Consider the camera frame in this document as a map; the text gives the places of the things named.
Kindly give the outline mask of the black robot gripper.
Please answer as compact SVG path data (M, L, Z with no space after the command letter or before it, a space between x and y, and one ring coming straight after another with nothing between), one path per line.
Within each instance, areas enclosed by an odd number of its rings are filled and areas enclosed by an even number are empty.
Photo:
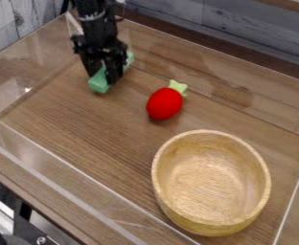
M79 19L83 34L72 36L75 52L79 54L90 77L106 65L107 83L112 85L124 74L128 46L118 37L115 16L84 15Z

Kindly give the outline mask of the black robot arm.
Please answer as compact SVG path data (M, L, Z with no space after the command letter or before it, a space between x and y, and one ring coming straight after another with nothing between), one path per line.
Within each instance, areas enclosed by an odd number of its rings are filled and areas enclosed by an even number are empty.
M124 75L128 45L118 37L111 0L75 0L83 34L74 34L79 54L91 82L110 87Z

